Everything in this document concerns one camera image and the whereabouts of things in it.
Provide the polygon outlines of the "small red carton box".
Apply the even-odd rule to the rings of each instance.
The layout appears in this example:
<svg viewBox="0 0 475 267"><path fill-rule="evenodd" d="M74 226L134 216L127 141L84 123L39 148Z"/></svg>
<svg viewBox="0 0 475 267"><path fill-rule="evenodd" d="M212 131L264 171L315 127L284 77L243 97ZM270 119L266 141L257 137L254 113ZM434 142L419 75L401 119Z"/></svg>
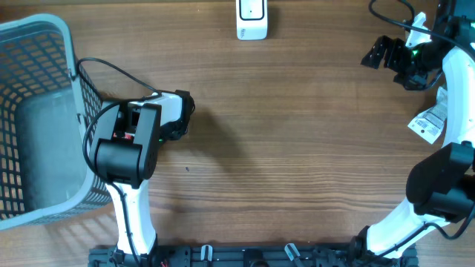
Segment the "small red carton box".
<svg viewBox="0 0 475 267"><path fill-rule="evenodd" d="M114 132L113 138L116 139L127 139L127 140L134 140L134 135L127 133L127 132Z"/></svg>

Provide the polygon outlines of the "black red snack packet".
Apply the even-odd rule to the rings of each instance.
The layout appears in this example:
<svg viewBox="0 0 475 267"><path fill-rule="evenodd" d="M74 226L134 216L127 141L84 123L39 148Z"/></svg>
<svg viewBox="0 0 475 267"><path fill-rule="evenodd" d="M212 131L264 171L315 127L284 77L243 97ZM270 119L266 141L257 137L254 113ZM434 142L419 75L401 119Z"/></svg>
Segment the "black red snack packet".
<svg viewBox="0 0 475 267"><path fill-rule="evenodd" d="M433 144L441 135L448 117L448 91L440 86L436 95L436 104L415 116L407 125L415 134Z"/></svg>

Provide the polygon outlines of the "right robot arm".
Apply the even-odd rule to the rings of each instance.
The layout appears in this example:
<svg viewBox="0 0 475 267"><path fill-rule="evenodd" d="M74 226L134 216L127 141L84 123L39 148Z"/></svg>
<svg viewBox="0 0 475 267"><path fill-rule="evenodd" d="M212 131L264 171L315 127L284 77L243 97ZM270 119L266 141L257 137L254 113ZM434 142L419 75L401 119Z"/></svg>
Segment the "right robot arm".
<svg viewBox="0 0 475 267"><path fill-rule="evenodd" d="M413 167L405 198L350 243L350 265L391 266L433 230L456 240L474 221L474 176L467 174L474 169L474 2L440 1L431 29L408 1L404 22L378 13L374 4L368 4L372 15L409 35L405 41L380 36L361 64L393 70L393 81L408 91L431 88L430 73L444 76L448 99L442 147Z"/></svg>

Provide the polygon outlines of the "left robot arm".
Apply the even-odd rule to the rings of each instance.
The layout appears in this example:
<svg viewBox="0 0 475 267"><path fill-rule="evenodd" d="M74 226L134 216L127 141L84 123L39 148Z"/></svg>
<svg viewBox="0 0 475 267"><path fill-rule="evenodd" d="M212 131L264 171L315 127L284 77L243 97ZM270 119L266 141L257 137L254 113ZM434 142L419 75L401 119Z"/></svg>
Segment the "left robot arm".
<svg viewBox="0 0 475 267"><path fill-rule="evenodd" d="M89 252L90 266L163 266L151 221L149 180L159 149L188 132L195 103L188 91L159 91L102 104L83 139L89 169L111 195L119 231L111 248Z"/></svg>

